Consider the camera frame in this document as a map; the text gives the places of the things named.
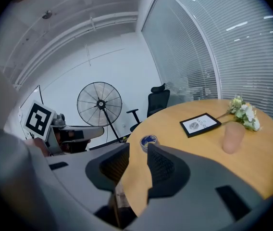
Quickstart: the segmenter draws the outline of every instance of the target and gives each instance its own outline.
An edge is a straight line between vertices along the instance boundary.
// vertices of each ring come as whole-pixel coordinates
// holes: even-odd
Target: white flower
[[[248,106],[246,104],[241,105],[241,110],[245,110]]]
[[[249,122],[251,122],[254,119],[255,114],[253,112],[253,107],[251,105],[247,108],[246,115],[248,117]]]
[[[257,117],[254,118],[255,121],[253,122],[253,129],[254,131],[258,131],[261,128],[260,121],[258,120]]]

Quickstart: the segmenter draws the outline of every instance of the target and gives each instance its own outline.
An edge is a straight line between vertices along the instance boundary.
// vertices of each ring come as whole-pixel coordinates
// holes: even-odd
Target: chair backrest
[[[157,109],[165,109],[170,98],[170,90],[162,90],[148,95],[147,117]]]

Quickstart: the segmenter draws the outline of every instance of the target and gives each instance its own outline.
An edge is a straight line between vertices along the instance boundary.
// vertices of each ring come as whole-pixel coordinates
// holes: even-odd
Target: table
[[[141,138],[150,134],[156,135],[161,145],[210,158],[224,165],[264,199],[273,195],[273,119],[267,114],[257,110],[262,130],[246,130],[241,147],[234,154],[222,150],[225,126],[188,138],[179,124],[203,113],[219,117],[226,112],[228,104],[229,100],[182,103],[153,114],[137,126],[127,141],[130,143],[130,158],[122,177],[124,193],[137,216],[146,208],[148,189],[152,187],[147,154],[139,144]],[[219,121],[223,123],[233,117],[227,115]]]

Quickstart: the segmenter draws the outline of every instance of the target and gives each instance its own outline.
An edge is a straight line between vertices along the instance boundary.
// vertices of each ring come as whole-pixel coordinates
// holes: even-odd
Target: picture frame
[[[188,138],[191,138],[219,127],[221,122],[208,113],[203,113],[201,115],[181,121],[180,125],[184,129]]]

